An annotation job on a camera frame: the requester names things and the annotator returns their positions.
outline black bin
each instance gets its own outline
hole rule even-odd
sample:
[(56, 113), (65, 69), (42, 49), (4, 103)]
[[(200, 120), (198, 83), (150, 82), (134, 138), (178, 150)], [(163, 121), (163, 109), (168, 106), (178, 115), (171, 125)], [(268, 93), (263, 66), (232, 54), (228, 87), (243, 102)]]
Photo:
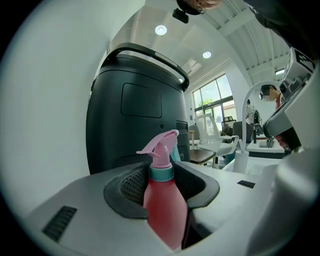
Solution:
[[(123, 51), (152, 57), (184, 78), (181, 83), (168, 70)], [(184, 91), (188, 75), (161, 54), (134, 43), (122, 43), (105, 59), (91, 88), (86, 115), (86, 151), (91, 174), (137, 162), (138, 155), (156, 135), (179, 130), (178, 151), (190, 161)]]

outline spray bottle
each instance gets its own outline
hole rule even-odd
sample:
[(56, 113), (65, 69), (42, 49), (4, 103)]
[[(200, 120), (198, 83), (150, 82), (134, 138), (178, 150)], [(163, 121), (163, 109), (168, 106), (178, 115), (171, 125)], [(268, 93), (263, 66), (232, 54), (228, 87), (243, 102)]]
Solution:
[(186, 201), (175, 184), (174, 168), (170, 153), (176, 160), (177, 130), (154, 137), (142, 151), (153, 158), (149, 170), (149, 182), (144, 192), (143, 207), (148, 210), (148, 224), (172, 249), (181, 248), (187, 222)]

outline chair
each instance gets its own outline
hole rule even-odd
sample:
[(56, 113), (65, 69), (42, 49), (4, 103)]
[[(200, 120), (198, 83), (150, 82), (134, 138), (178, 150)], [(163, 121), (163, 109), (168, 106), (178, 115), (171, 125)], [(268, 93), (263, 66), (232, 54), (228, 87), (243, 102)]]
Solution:
[[(232, 154), (235, 151), (239, 136), (221, 136), (211, 114), (200, 115), (194, 121), (200, 132), (198, 148), (216, 152), (218, 157)], [(224, 140), (231, 139), (234, 139), (234, 142), (223, 143)]]
[(225, 116), (223, 121), (232, 121), (234, 118), (232, 116)]
[[(246, 122), (246, 144), (251, 143), (251, 136), (253, 134), (253, 128)], [(235, 122), (233, 124), (233, 135), (237, 135), (239, 139), (242, 139), (242, 121)]]
[(222, 125), (222, 132), (225, 134), (225, 135), (228, 135), (228, 136), (232, 136), (234, 135), (234, 123), (236, 122), (237, 120), (225, 120), (225, 121), (222, 121), (221, 122), (221, 125)]
[(190, 149), (190, 162), (196, 165), (204, 165), (207, 164), (212, 159), (212, 168), (215, 167), (216, 161), (216, 152), (205, 150), (205, 149), (195, 149), (195, 140), (194, 140), (194, 130), (189, 130), (189, 135), (192, 136), (192, 149)]

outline spray nozzle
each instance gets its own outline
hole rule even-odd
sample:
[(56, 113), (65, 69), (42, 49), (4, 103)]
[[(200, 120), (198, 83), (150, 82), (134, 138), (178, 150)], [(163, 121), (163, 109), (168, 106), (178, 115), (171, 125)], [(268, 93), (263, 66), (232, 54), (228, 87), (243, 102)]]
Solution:
[(137, 154), (148, 154), (153, 161), (151, 166), (154, 168), (168, 168), (171, 166), (170, 153), (177, 144), (178, 130), (170, 130), (155, 136), (142, 151)]

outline teal bottle cap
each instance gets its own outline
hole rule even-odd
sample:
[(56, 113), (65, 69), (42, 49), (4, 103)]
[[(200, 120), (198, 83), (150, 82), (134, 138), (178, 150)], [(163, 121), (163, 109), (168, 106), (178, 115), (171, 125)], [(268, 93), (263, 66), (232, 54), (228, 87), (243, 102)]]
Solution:
[(150, 166), (149, 177), (155, 182), (168, 182), (174, 177), (174, 168), (154, 168)]

